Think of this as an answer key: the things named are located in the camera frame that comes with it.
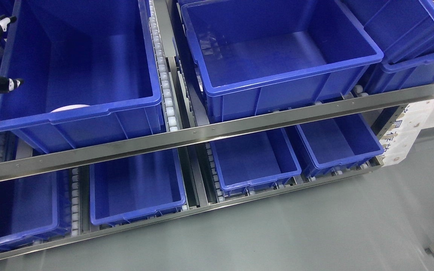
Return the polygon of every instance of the metal rail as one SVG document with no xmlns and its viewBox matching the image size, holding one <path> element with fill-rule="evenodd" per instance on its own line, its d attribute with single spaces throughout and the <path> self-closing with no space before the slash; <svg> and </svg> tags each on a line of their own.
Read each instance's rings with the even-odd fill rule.
<svg viewBox="0 0 434 271">
<path fill-rule="evenodd" d="M 0 163 L 0 181 L 434 99 L 434 84 Z"/>
<path fill-rule="evenodd" d="M 183 211 L 183 212 L 179 212 L 179 213 L 160 216 L 158 218 L 152 218 L 152 219 L 142 220 L 142 221 L 138 221 L 138 222 L 134 222 L 134 223 L 129 223 L 129 224 L 125 224 L 125 225 L 122 225 L 119 227 L 115 227 L 115 228 L 107 228 L 104 230 L 97 230 L 94 232 L 85 233 L 85 234 L 71 237 L 71 238 L 54 240 L 54 241 L 45 242 L 45 243 L 39 244 L 39 245 L 32 245 L 30 247 L 22 247 L 22 248 L 19 248 L 16 250 L 2 252 L 2 253 L 0 253 L 0 260 L 7 259 L 10 257 L 19 256 L 19 255 L 23 255 L 23 254 L 28 254 L 28 253 L 32 253 L 32 252 L 36 252 L 36 251 L 41 251 L 41 250 L 45 250 L 45 249 L 49 249 L 49 248 L 53 248 L 53 247 L 60 247 L 62 245 L 69 245 L 69 244 L 72 244 L 75 242 L 81 242 L 84 240 L 89 240 L 89 239 L 93 239 L 96 237 L 102 237 L 102 236 L 113 234 L 113 233 L 120 233 L 122 231 L 131 230 L 134 228 L 141 228 L 143 226 L 153 225 L 156 223 L 160 223 L 160 222 L 164 222 L 164 221 L 168 221 L 168 220 L 172 220 L 172 219 L 183 218 L 185 216 L 196 215 L 199 213 L 204 213 L 204 212 L 208 212 L 208 211 L 212 211 L 212 210 L 216 210 L 216 209 L 220 209 L 220 208 L 224 208 L 224 207 L 234 206 L 236 204 L 251 202 L 251 201 L 255 201 L 257 199 L 264 199 L 264 198 L 272 197 L 272 196 L 279 195 L 279 194 L 284 194 L 284 193 L 293 192 L 293 191 L 297 191 L 297 190 L 301 190 L 301 189 L 306 189 L 309 187 L 315 187 L 315 186 L 319 186 L 319 185 L 323 185 L 323 184 L 327 184 L 327 183 L 331 183 L 331 182 L 336 182 L 338 180 L 342 180 L 345 178 L 353 177 L 356 175 L 362 175 L 362 174 L 374 171 L 374 170 L 376 170 L 382 166 L 382 161 L 379 158 L 374 158 L 371 161 L 371 164 L 372 164 L 372 166 L 369 168 L 365 168 L 365 169 L 361 169 L 361 170 L 345 171 L 342 175 L 336 175 L 336 176 L 328 175 L 328 176 L 319 178 L 313 182 L 297 184 L 297 185 L 292 185 L 292 186 L 286 185 L 286 187 L 281 188 L 281 189 L 269 190 L 266 192 L 262 192 L 262 193 L 258 193 L 258 194 L 250 195 L 250 196 L 245 196 L 245 197 L 240 197 L 240 198 L 236 198 L 236 199 L 228 199 L 227 201 L 221 202 L 218 204 L 211 204 L 211 205 L 191 209 L 188 211 Z"/>
<path fill-rule="evenodd" d="M 176 9 L 169 9 L 167 7 L 169 14 L 172 11 L 176 12 Z M 178 67 L 173 59 L 169 59 L 170 71 L 172 74 L 175 91 L 177 94 L 185 93 L 185 90 L 180 89 L 179 82 L 183 82 L 183 85 L 188 86 L 190 96 L 194 96 L 194 101 L 198 100 L 195 97 L 197 94 L 198 84 L 192 80 L 192 74 L 186 73 L 189 80 L 182 81 L 179 80 Z M 190 71 L 192 68 L 188 65 L 186 70 Z M 195 115 L 196 122 L 198 125 L 202 125 L 206 122 L 205 110 L 202 105 L 193 105 L 193 110 L 186 108 L 185 98 L 183 96 L 178 97 L 180 101 L 178 102 L 180 107 L 180 112 L 186 111 L 186 113 L 192 112 Z M 143 154 L 152 151 L 158 151 L 162 149 L 176 148 L 180 146 L 193 145 L 192 148 L 182 148 L 181 150 L 187 150 L 186 156 L 181 157 L 181 159 L 188 160 L 189 166 L 191 168 L 192 174 L 191 181 L 193 184 L 193 190 L 187 189 L 187 197 L 191 194 L 195 194 L 195 208 L 191 208 L 187 211 L 182 211 L 175 214 L 165 215 L 158 218 L 152 218 L 147 220 L 142 220 L 126 225 L 122 225 L 115 228 L 105 228 L 100 230 L 91 226 L 89 221 L 83 221 L 82 233 L 78 236 L 67 237 L 59 240 L 52 240 L 44 242 L 39 245 L 31 245 L 28 247 L 21 247 L 12 251 L 7 251 L 0 253 L 0 260 L 7 259 L 9 257 L 19 256 L 21 254 L 28 254 L 31 252 L 41 251 L 53 247 L 59 247 L 62 245 L 68 245 L 75 242 L 81 242 L 88 239 L 93 239 L 96 237 L 101 237 L 113 233 L 119 233 L 125 230 L 132 230 L 135 228 L 140 228 L 143 226 L 152 225 L 155 223 L 160 223 L 163 221 L 168 221 L 172 219 L 182 218 L 185 216 L 190 216 L 198 213 L 203 213 L 207 211 L 212 211 L 215 209 L 220 209 L 224 207 L 234 206 L 236 204 L 242 204 L 245 202 L 254 201 L 257 199 L 263 199 L 279 194 L 284 194 L 288 192 L 297 191 L 300 189 L 306 189 L 309 187 L 315 187 L 322 184 L 327 184 L 330 182 L 342 180 L 345 178 L 353 177 L 356 175 L 365 174 L 380 168 L 383 164 L 380 158 L 376 157 L 370 161 L 370 166 L 368 168 L 357 168 L 350 171 L 344 171 L 342 175 L 327 175 L 325 177 L 319 177 L 317 180 L 312 182 L 303 183 L 301 178 L 299 182 L 294 182 L 293 185 L 286 185 L 283 188 L 269 189 L 264 192 L 258 192 L 254 195 L 241 196 L 231 199 L 226 199 L 226 201 L 221 203 L 216 203 L 215 195 L 212 195 L 212 191 L 206 186 L 205 180 L 208 176 L 205 174 L 209 169 L 206 168 L 205 161 L 200 159 L 200 156 L 205 156 L 201 154 L 200 151 L 205 152 L 205 148 L 202 149 L 202 145 L 198 143 L 203 143 L 207 141 L 212 141 L 215 139 L 223 139 L 226 137 L 234 137 L 241 134 L 249 134 L 252 132 L 259 132 L 264 130 L 270 130 L 274 128 L 280 128 L 290 125 L 296 125 L 305 122 L 312 122 L 315 120 L 322 120 L 327 118 L 334 118 L 343 115 L 350 115 L 354 113 L 361 113 L 365 111 L 377 110 L 382 108 L 397 107 L 403 104 L 408 104 L 412 102 L 428 100 L 434 98 L 434 84 L 429 86 L 422 86 L 412 89 L 406 89 L 401 91 L 394 91 L 385 94 L 379 94 L 374 96 L 359 97 L 353 99 L 347 99 L 343 101 L 338 101 L 329 104 L 311 106 L 306 108 L 299 108 L 295 110 L 287 110 L 279 113 L 272 113 L 257 117 L 246 118 L 242 120 L 233 120 L 230 122 L 217 123 L 214 125 L 204 125 L 193 127 L 190 123 L 184 123 L 184 127 L 191 127 L 184 130 L 179 130 L 175 132 L 167 132 L 164 134 L 156 134 L 149 137 L 141 137 L 138 139 L 129 139 L 125 141 L 119 141 L 114 143 L 108 143 L 98 146 L 90 146 L 82 149 L 75 149 L 71 151 L 64 151 L 59 153 L 47 154 L 42 156 L 36 156 L 32 158 L 25 158 L 17 161 L 10 161 L 6 163 L 0 163 L 0 181 L 10 180 L 17 177 L 25 177 L 28 175 L 34 175 L 39 173 L 44 173 L 48 171 L 60 170 L 65 168 L 72 168 L 81 165 L 87 165 L 91 163 L 96 163 L 100 161 L 108 161 L 116 158 L 124 158 L 128 156 L 133 156 L 137 154 Z M 375 127 L 377 130 L 382 130 L 387 125 L 387 121 L 384 123 L 376 123 Z"/>
</svg>

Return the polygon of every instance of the floor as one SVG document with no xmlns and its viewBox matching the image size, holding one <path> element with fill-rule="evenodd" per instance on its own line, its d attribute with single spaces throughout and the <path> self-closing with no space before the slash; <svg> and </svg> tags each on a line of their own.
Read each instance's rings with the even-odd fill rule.
<svg viewBox="0 0 434 271">
<path fill-rule="evenodd" d="M 360 177 L 0 261 L 0 270 L 434 271 L 434 132 Z"/>
</svg>

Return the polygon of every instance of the gray floor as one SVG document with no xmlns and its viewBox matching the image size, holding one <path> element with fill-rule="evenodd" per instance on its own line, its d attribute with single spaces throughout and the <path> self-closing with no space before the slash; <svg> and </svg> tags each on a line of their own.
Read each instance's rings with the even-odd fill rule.
<svg viewBox="0 0 434 271">
<path fill-rule="evenodd" d="M 399 165 L 0 261 L 0 270 L 434 271 L 434 138 Z"/>
</svg>

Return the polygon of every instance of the metal shelf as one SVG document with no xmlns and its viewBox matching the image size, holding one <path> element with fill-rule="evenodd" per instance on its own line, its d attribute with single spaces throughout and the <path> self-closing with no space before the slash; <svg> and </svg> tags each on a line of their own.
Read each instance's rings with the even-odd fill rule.
<svg viewBox="0 0 434 271">
<path fill-rule="evenodd" d="M 251 202 L 251 201 L 255 201 L 257 199 L 272 197 L 275 195 L 280 195 L 280 194 L 284 194 L 284 193 L 288 193 L 288 192 L 306 189 L 309 187 L 316 187 L 316 186 L 320 186 L 323 184 L 336 182 L 336 181 L 339 181 L 339 180 L 342 180 L 345 178 L 353 177 L 356 175 L 369 173 L 369 172 L 372 172 L 372 171 L 380 168 L 381 166 L 382 166 L 382 161 L 379 158 L 374 158 L 371 161 L 371 166 L 369 168 L 346 171 L 342 175 L 336 175 L 336 176 L 327 175 L 325 177 L 319 178 L 316 181 L 302 183 L 302 184 L 297 184 L 294 181 L 292 183 L 292 185 L 286 185 L 286 187 L 280 188 L 280 189 L 276 187 L 276 189 L 270 189 L 270 190 L 267 190 L 267 191 L 264 191 L 261 193 L 257 193 L 255 195 L 248 195 L 248 196 L 238 197 L 238 198 L 234 198 L 234 199 L 228 199 L 227 201 L 224 201 L 221 203 L 209 204 L 206 206 L 189 209 L 188 211 L 182 211 L 182 212 L 178 212 L 178 213 L 174 213 L 174 214 L 160 216 L 158 218 L 152 218 L 152 219 L 137 221 L 137 222 L 125 224 L 125 225 L 122 225 L 119 227 L 115 227 L 115 228 L 106 228 L 103 230 L 91 231 L 89 233 L 83 233 L 79 236 L 54 240 L 51 242 L 44 242 L 42 244 L 32 245 L 30 247 L 23 247 L 23 248 L 19 248 L 16 250 L 11 250 L 11 251 L 0 253 L 0 260 L 7 259 L 9 257 L 19 256 L 22 254 L 28 254 L 31 252 L 41 251 L 41 250 L 45 250 L 45 249 L 49 249 L 49 248 L 53 248 L 53 247 L 60 247 L 62 245 L 69 245 L 69 244 L 72 244 L 75 242 L 81 242 L 84 240 L 89 240 L 89 239 L 93 239 L 96 237 L 102 237 L 102 236 L 113 234 L 113 233 L 120 233 L 122 231 L 131 230 L 134 228 L 141 228 L 143 226 L 153 225 L 156 223 L 160 223 L 160 222 L 164 222 L 164 221 L 168 221 L 168 220 L 172 220 L 172 219 L 183 218 L 186 216 L 191 216 L 191 215 L 195 215 L 195 214 L 199 214 L 199 213 L 203 213 L 203 212 L 217 210 L 217 209 L 224 208 L 224 207 L 234 206 L 236 204 Z"/>
<path fill-rule="evenodd" d="M 0 181 L 430 99 L 434 84 L 7 161 Z"/>
<path fill-rule="evenodd" d="M 204 143 L 305 122 L 391 108 L 391 110 L 385 110 L 384 114 L 381 114 L 381 117 L 373 125 L 378 134 L 383 130 L 387 130 L 387 127 L 389 128 L 390 122 L 393 122 L 393 118 L 396 119 L 396 112 L 397 110 L 399 111 L 401 106 L 434 99 L 434 84 L 432 84 L 210 125 L 208 124 L 205 107 L 200 102 L 200 85 L 195 74 L 186 39 L 183 36 L 183 27 L 176 0 L 167 0 L 167 10 L 157 12 L 157 17 L 162 15 L 170 17 L 174 31 L 174 36 L 171 38 L 174 38 L 176 41 L 179 62 L 177 63 L 174 57 L 168 58 L 167 62 L 171 75 L 170 78 L 172 78 L 173 90 L 176 94 L 176 104 L 179 108 L 179 121 L 185 129 L 0 163 L 0 181 L 79 167 L 79 171 L 81 172 L 79 181 L 81 190 L 79 193 L 81 199 L 85 199 L 81 201 L 82 204 L 80 206 L 79 235 L 68 235 L 58 240 L 53 239 L 41 244 L 29 245 L 3 252 L 0 253 L 0 260 L 372 172 L 383 165 L 379 157 L 373 158 L 367 167 L 353 168 L 344 171 L 342 175 L 330 174 L 310 182 L 305 177 L 296 176 L 289 185 L 285 185 L 284 187 L 274 187 L 252 195 L 226 198 L 225 201 L 219 202 L 216 197 L 214 180 Z M 115 228 L 100 228 L 91 225 L 88 219 L 88 206 L 86 204 L 89 195 L 88 174 L 86 172 L 89 167 L 84 165 L 172 148 L 179 148 L 179 157 L 182 163 L 186 188 L 187 210 Z"/>
</svg>

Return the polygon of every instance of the white round object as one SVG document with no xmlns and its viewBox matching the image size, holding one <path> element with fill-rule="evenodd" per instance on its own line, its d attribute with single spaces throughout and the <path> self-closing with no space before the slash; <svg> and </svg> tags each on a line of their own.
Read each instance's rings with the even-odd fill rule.
<svg viewBox="0 0 434 271">
<path fill-rule="evenodd" d="M 177 126 L 177 119 L 175 117 L 168 118 L 168 125 L 169 126 Z"/>
<path fill-rule="evenodd" d="M 167 107 L 165 108 L 165 111 L 167 112 L 167 117 L 173 117 L 175 116 L 174 108 L 173 107 Z"/>
<path fill-rule="evenodd" d="M 168 80 L 162 80 L 162 88 L 163 89 L 169 89 L 170 88 L 170 82 Z"/>
<path fill-rule="evenodd" d="M 363 93 L 363 86 L 361 86 L 361 85 L 356 85 L 356 86 L 353 87 L 353 91 L 354 91 L 356 94 Z"/>
<path fill-rule="evenodd" d="M 168 80 L 167 72 L 162 72 L 162 73 L 160 73 L 160 78 L 161 78 L 162 80 Z"/>
<path fill-rule="evenodd" d="M 164 89 L 164 98 L 171 98 L 172 93 L 170 92 L 170 89 Z"/>
<path fill-rule="evenodd" d="M 71 110 L 71 109 L 76 109 L 76 108 L 83 108 L 83 107 L 88 107 L 89 105 L 70 105 L 70 106 L 64 106 L 64 107 L 60 107 L 57 108 L 53 111 L 51 111 L 51 113 L 54 112 L 59 112 L 59 111 L 65 111 L 65 110 Z"/>
<path fill-rule="evenodd" d="M 164 98 L 164 103 L 165 103 L 165 106 L 167 106 L 167 107 L 174 106 L 174 102 L 172 101 L 172 98 Z"/>
</svg>

